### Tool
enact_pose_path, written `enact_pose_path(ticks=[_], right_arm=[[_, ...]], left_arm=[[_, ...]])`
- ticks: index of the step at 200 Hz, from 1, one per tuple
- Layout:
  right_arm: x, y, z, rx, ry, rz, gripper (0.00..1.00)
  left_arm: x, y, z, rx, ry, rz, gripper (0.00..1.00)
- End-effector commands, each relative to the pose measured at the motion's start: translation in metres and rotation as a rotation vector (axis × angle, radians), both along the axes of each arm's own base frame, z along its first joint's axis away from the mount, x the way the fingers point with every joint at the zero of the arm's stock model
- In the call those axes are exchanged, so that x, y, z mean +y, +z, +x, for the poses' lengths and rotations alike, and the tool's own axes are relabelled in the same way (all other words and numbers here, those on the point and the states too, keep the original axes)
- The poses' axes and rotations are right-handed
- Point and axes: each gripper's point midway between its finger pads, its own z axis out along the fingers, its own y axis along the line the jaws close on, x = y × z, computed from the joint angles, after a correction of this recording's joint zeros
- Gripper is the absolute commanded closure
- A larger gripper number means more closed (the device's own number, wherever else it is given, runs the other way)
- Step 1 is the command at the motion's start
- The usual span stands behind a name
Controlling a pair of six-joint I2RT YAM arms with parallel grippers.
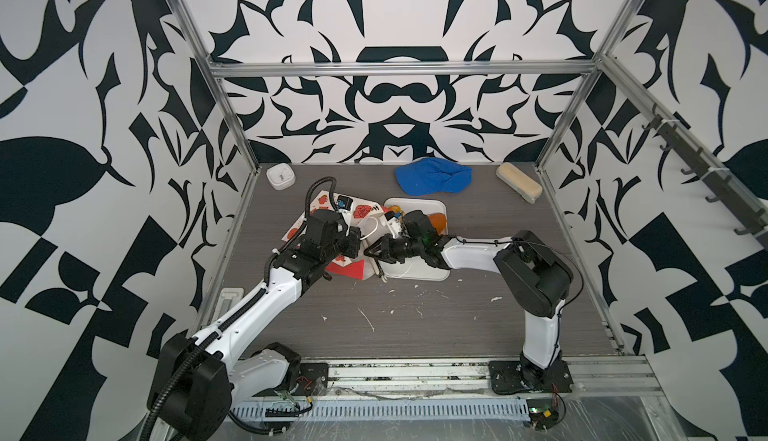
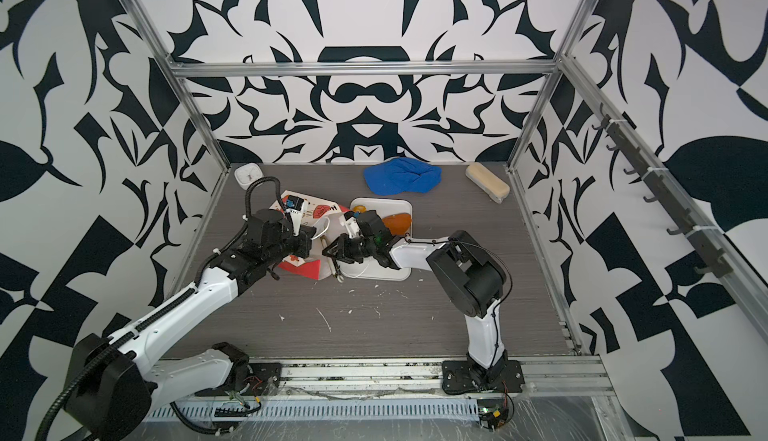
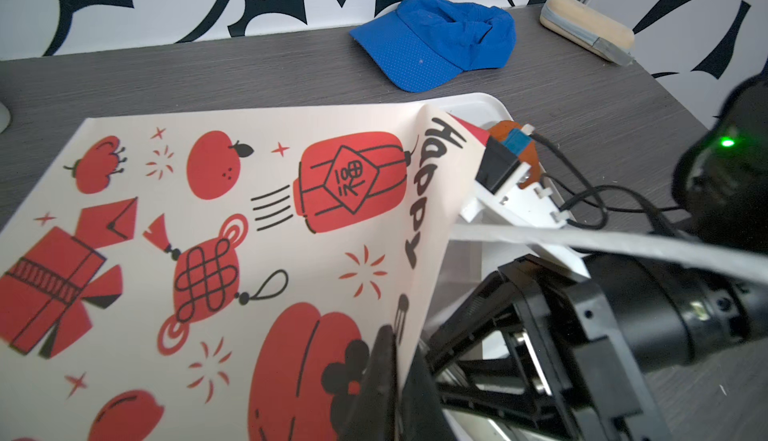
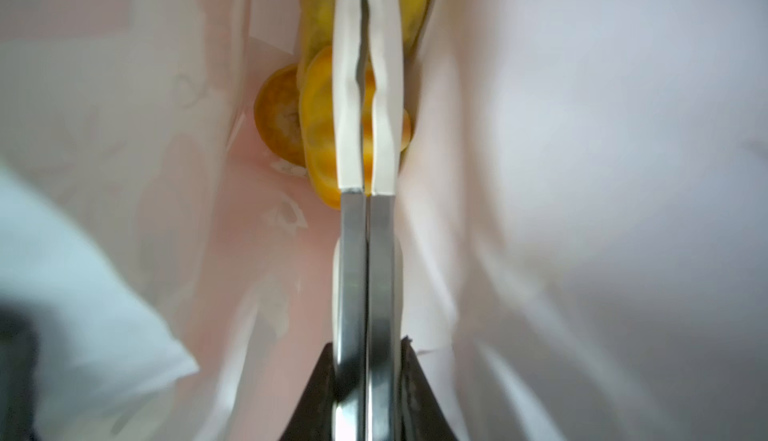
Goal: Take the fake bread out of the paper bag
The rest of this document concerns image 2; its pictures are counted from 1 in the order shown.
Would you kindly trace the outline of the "white red paper bag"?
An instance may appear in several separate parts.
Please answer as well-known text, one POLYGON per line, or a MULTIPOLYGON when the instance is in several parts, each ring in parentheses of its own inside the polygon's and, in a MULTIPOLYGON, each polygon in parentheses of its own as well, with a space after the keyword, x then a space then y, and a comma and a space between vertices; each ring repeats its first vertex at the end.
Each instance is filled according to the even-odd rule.
POLYGON ((323 246, 321 239, 325 237, 334 241, 346 232, 343 226, 343 214, 347 208, 336 202, 318 197, 285 190, 283 198, 288 195, 300 196, 305 200, 303 212, 288 211, 289 219, 298 222, 299 226, 294 233, 308 236, 308 249, 305 254, 290 254, 278 265, 284 271, 296 274, 315 281, 320 281, 331 274, 330 263, 321 254, 323 246))

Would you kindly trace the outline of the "orange fake baguette bread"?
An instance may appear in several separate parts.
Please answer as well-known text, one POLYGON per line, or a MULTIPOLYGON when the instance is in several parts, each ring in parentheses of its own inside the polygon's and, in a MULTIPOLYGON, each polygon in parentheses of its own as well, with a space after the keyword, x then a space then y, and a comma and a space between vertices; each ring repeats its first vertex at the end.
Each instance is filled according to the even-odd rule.
POLYGON ((382 222, 393 236, 406 236, 412 226, 412 216, 409 213, 397 213, 386 216, 382 222))

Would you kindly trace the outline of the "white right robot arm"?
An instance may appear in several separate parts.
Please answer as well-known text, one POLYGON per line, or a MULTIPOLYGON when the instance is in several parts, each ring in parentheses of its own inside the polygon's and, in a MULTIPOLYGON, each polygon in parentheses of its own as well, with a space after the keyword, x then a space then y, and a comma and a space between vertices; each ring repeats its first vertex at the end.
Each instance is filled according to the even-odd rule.
POLYGON ((493 252, 464 230, 431 240, 395 235, 374 210, 347 214, 345 224, 345 232, 323 249, 325 257, 348 265, 372 259, 386 269, 431 272, 465 316, 469 365, 480 376, 498 376, 507 362, 499 307, 508 271, 493 252))

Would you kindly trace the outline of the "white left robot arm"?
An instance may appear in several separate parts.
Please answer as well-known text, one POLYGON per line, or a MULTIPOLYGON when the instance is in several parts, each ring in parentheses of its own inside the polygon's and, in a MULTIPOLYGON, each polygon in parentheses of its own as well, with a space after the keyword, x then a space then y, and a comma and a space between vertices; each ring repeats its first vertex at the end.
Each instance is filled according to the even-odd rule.
POLYGON ((242 392, 249 358, 222 342, 162 366, 160 359, 209 315, 274 272, 289 256, 310 254, 315 228, 298 215, 262 209, 193 282, 144 317, 108 336, 89 335, 72 353, 66 385, 54 403, 98 440, 121 440, 153 410, 205 390, 242 392))

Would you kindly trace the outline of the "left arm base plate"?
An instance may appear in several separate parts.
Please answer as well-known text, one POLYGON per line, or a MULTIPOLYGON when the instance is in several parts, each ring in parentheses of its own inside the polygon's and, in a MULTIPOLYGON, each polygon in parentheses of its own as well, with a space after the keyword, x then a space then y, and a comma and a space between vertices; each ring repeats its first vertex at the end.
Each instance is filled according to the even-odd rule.
POLYGON ((280 383, 282 364, 277 362, 250 363, 235 367, 224 385, 197 391, 197 397, 225 396, 236 392, 241 396, 260 396, 275 390, 280 383))

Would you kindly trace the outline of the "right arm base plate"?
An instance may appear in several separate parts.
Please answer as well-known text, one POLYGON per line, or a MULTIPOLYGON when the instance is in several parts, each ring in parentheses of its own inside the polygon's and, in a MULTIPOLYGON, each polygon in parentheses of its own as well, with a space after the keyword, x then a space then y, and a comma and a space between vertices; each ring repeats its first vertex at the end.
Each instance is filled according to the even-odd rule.
POLYGON ((447 395, 468 393, 521 393, 526 383, 521 364, 506 357, 486 369, 467 359, 441 363, 441 389, 447 395))

